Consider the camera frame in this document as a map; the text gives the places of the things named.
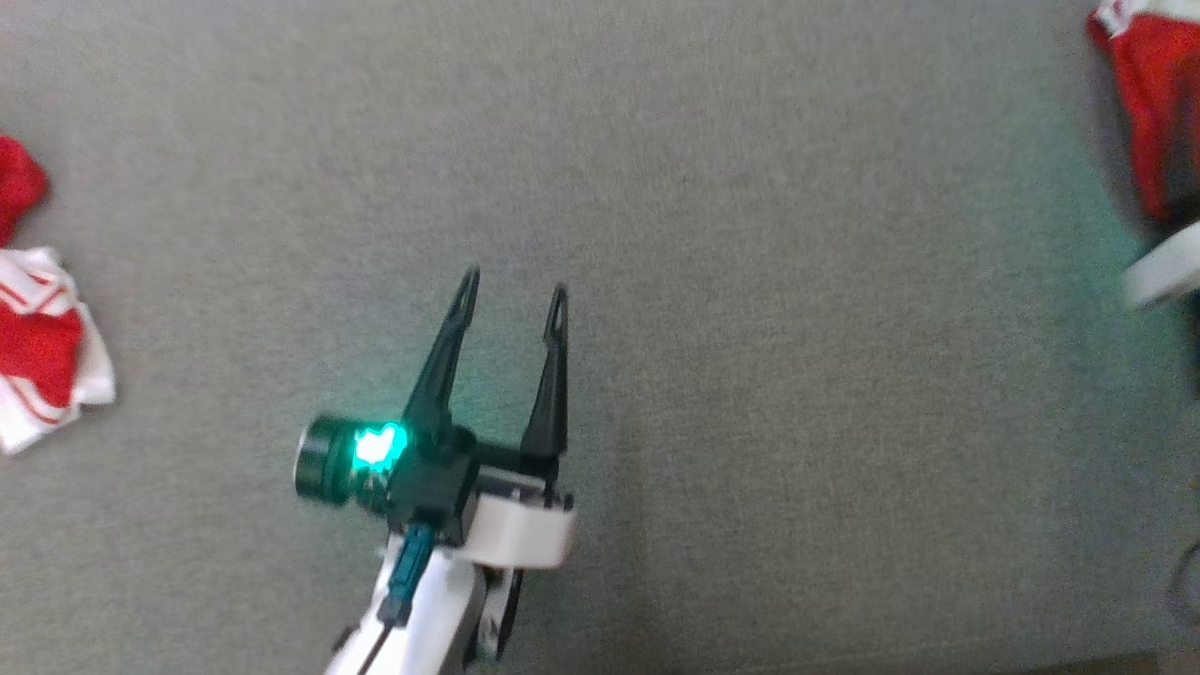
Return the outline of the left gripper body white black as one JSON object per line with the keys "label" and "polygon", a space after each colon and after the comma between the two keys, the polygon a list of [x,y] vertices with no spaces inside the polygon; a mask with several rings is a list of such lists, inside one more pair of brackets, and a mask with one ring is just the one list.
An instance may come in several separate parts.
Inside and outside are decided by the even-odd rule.
{"label": "left gripper body white black", "polygon": [[556,456],[532,456],[454,428],[442,447],[404,449],[384,494],[391,533],[428,526],[454,557],[493,568],[554,569],[576,538],[576,510],[558,494]]}

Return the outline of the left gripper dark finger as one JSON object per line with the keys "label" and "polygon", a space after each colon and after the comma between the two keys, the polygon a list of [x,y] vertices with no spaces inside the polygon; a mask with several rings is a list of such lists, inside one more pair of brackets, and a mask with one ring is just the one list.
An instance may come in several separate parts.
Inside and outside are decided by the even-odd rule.
{"label": "left gripper dark finger", "polygon": [[474,316],[480,275],[479,265],[469,265],[461,279],[404,406],[402,422],[412,447],[432,447],[454,426],[450,398],[463,339]]}
{"label": "left gripper dark finger", "polygon": [[544,330],[546,359],[521,440],[526,458],[553,460],[568,447],[568,289],[557,285]]}

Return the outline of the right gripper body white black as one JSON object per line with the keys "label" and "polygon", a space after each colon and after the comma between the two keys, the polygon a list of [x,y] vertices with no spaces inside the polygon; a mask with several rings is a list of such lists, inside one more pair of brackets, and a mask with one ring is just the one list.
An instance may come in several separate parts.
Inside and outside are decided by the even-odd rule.
{"label": "right gripper body white black", "polygon": [[1124,271],[1128,307],[1153,307],[1199,289],[1199,222],[1166,235]]}

